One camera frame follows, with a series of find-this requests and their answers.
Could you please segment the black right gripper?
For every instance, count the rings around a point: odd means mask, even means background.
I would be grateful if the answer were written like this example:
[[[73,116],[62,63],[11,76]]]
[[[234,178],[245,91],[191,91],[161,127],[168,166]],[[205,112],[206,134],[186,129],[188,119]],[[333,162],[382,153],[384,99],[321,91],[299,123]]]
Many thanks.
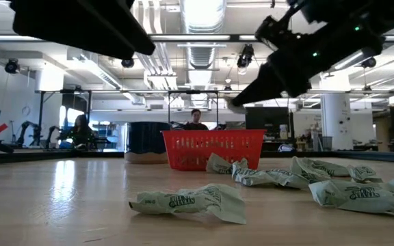
[[[309,89],[311,77],[329,70],[351,54],[358,51],[368,56],[381,54],[383,42],[384,38],[360,18],[328,23],[272,53],[269,63],[260,66],[256,79],[231,104],[242,106],[276,99],[282,92],[296,97]]]

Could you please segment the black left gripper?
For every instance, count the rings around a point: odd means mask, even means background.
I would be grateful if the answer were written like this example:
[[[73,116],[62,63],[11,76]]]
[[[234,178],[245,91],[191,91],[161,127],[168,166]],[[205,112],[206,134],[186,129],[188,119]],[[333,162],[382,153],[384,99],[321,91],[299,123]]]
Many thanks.
[[[152,55],[155,44],[131,12],[136,0],[80,0],[81,6],[107,30],[115,44],[108,44],[118,59],[134,53]],[[67,25],[77,11],[76,0],[10,0],[14,11],[13,31],[49,42],[77,47],[77,37]]]

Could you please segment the chip bag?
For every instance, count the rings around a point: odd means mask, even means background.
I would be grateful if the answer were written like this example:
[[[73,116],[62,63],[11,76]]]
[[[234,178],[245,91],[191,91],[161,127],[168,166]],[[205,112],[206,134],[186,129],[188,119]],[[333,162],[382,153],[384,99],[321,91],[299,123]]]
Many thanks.
[[[226,184],[208,184],[175,193],[142,192],[129,207],[139,213],[211,213],[225,222],[245,224],[246,204],[239,190]]]

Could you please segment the black monitor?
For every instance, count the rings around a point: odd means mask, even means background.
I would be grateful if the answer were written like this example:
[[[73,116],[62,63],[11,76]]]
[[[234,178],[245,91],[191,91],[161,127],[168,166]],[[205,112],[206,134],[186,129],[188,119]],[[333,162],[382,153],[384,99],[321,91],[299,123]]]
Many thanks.
[[[268,137],[280,139],[280,125],[289,124],[287,107],[247,107],[246,128],[265,130]]]

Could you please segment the black overhead crossbar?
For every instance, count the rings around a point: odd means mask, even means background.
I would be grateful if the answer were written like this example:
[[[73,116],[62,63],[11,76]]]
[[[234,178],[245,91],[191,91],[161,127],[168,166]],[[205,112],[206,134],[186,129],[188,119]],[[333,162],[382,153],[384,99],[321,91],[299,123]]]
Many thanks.
[[[153,42],[257,42],[253,35],[216,35],[216,34],[150,34]],[[384,36],[385,43],[394,43],[394,34]],[[38,38],[17,35],[0,35],[0,42],[43,42]]]

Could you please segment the white round column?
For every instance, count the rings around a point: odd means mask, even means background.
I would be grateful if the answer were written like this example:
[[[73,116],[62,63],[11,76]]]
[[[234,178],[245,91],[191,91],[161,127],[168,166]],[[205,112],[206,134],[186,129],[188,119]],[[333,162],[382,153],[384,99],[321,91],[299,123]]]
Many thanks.
[[[337,72],[322,74],[319,88],[326,91],[321,95],[323,136],[332,137],[333,150],[352,150],[349,77]]]

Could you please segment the person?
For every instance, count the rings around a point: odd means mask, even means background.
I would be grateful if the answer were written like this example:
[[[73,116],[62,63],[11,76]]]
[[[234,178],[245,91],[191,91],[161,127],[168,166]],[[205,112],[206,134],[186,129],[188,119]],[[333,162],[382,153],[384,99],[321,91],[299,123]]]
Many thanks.
[[[201,111],[199,109],[193,109],[191,112],[192,121],[187,122],[183,127],[184,130],[204,130],[207,131],[208,127],[200,122]]]
[[[75,124],[69,130],[64,131],[57,138],[58,140],[72,141],[70,147],[77,150],[87,150],[93,140],[93,133],[88,125],[85,114],[78,115],[75,119]]]

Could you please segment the red plastic basket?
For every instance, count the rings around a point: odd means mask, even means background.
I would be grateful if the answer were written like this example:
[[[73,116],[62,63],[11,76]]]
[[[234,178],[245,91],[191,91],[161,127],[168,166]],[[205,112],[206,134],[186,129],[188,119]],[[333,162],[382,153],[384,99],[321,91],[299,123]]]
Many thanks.
[[[246,159],[250,169],[257,169],[261,158],[265,131],[163,131],[168,162],[171,169],[180,171],[204,171],[211,154],[229,163]]]

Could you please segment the white rectangular ceiling duct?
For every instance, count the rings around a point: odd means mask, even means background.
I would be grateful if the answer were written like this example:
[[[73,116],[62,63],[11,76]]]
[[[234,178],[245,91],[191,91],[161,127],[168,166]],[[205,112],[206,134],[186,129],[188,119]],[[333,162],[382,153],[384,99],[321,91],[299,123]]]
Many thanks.
[[[108,73],[100,64],[98,55],[82,49],[69,47],[67,50],[67,58],[74,61],[75,69],[84,70],[96,76],[102,82],[113,87],[115,90],[121,90],[122,86],[117,78]]]

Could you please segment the silver ceiling duct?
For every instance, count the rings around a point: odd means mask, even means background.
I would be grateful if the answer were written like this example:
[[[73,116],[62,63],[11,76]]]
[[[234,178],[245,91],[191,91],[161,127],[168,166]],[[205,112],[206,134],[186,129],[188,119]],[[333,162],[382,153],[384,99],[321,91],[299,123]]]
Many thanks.
[[[226,0],[180,0],[181,22],[185,34],[222,32]],[[189,43],[187,80],[193,90],[207,90],[212,79],[215,48],[211,43]]]

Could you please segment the black background station frame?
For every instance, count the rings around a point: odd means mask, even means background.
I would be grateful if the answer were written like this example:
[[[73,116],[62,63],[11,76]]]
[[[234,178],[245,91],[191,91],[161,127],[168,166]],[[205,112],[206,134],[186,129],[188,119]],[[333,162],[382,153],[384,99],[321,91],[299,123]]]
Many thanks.
[[[215,94],[215,103],[216,103],[216,122],[217,124],[219,124],[220,122],[220,118],[219,118],[219,112],[220,112],[220,108],[219,108],[219,99],[220,99],[220,91],[218,90],[168,90],[166,92],[166,94],[168,95],[168,122],[171,122],[171,118],[170,118],[170,112],[171,112],[171,108],[170,108],[170,104],[171,104],[171,95],[172,94],[177,94],[178,96],[180,96],[181,94],[187,94],[187,95],[197,95],[197,94]]]
[[[85,114],[88,125],[90,123],[90,110],[92,108],[92,92],[81,89],[62,89],[56,91],[39,90],[39,110],[37,125],[44,133],[45,141],[51,126],[73,127],[78,115]],[[51,144],[58,143],[59,131],[54,131]],[[60,142],[58,148],[71,148],[70,144]]]

